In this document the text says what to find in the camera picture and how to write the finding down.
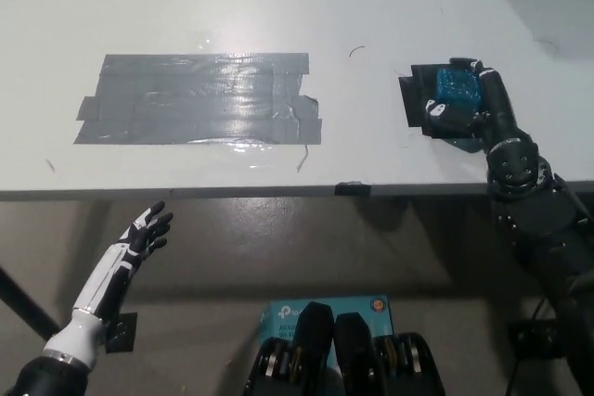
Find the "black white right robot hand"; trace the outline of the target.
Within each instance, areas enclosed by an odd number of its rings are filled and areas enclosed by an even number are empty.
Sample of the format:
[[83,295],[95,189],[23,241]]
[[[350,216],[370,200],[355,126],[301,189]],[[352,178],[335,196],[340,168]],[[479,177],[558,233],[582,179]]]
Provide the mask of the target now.
[[478,139],[487,192],[506,235],[522,249],[593,241],[593,217],[517,123],[500,73],[476,58],[453,57],[437,76],[425,121],[438,134]]

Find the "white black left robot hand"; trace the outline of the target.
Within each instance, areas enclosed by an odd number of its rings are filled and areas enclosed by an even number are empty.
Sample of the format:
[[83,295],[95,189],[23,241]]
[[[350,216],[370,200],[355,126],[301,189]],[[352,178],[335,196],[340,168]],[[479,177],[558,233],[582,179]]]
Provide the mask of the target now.
[[87,371],[117,325],[133,277],[152,253],[167,244],[173,215],[157,202],[142,212],[105,251],[71,310],[71,320],[44,346],[43,355]]

